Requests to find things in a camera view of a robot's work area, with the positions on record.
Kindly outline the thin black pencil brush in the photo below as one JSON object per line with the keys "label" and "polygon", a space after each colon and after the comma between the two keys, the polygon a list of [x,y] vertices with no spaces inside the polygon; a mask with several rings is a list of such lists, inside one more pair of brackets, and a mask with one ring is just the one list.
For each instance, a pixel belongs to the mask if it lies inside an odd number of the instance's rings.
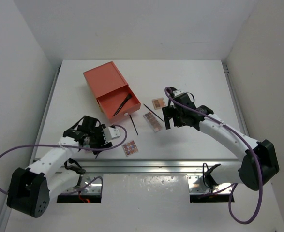
{"label": "thin black pencil brush", "polygon": [[133,118],[132,118],[131,114],[129,115],[129,117],[130,117],[130,120],[131,120],[132,125],[133,125],[133,127],[134,127],[134,130],[135,130],[135,132],[136,132],[136,134],[137,134],[137,136],[138,136],[139,133],[138,133],[138,131],[137,131],[136,125],[135,125],[135,123],[134,123],[134,121],[133,121]]}

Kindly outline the black angled makeup brush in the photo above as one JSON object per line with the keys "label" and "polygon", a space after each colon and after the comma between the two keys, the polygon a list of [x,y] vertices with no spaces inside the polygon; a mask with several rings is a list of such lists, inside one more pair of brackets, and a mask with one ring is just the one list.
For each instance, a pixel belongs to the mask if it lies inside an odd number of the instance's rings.
{"label": "black angled makeup brush", "polygon": [[123,106],[127,103],[127,101],[132,97],[131,93],[129,93],[125,99],[122,101],[122,103],[120,104],[120,106],[117,108],[117,110],[115,111],[115,113],[113,114],[113,116],[117,115],[120,110],[123,108]]}

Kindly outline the orange drawer cabinet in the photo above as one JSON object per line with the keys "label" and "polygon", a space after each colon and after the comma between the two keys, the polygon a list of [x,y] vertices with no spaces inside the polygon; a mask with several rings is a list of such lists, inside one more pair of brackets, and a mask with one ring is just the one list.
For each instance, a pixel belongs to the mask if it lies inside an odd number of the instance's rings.
{"label": "orange drawer cabinet", "polygon": [[85,71],[83,75],[97,101],[100,97],[128,85],[113,61]]}

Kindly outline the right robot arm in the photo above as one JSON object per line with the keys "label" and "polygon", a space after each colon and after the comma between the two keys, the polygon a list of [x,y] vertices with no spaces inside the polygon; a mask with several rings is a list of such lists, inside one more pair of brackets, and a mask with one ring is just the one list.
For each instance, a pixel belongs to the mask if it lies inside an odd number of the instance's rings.
{"label": "right robot arm", "polygon": [[275,147],[269,140],[262,142],[246,136],[224,123],[213,110],[205,105],[196,107],[188,93],[173,88],[165,91],[168,106],[162,109],[166,129],[172,120],[175,127],[193,127],[223,145],[239,160],[238,165],[216,164],[202,175],[208,188],[221,183],[242,183],[258,191],[280,170]]}

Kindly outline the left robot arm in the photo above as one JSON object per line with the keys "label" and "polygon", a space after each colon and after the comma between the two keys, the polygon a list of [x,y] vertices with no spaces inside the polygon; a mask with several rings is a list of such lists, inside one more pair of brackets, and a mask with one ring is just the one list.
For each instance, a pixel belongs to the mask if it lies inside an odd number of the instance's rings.
{"label": "left robot arm", "polygon": [[64,131],[57,145],[27,168],[17,168],[11,178],[6,205],[38,218],[46,210],[50,200],[67,189],[80,187],[86,172],[73,155],[83,148],[94,153],[112,147],[112,140],[120,132],[114,126],[107,127],[98,119],[84,116]]}

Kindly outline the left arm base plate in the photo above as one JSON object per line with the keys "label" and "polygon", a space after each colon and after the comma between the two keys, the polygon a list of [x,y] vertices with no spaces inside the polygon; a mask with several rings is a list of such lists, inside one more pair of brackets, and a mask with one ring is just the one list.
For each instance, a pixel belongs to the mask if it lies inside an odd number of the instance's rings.
{"label": "left arm base plate", "polygon": [[90,178],[89,176],[83,177],[81,180],[81,186],[72,187],[64,191],[60,195],[73,195],[78,193],[83,194],[102,194],[103,191],[103,177],[97,176]]}

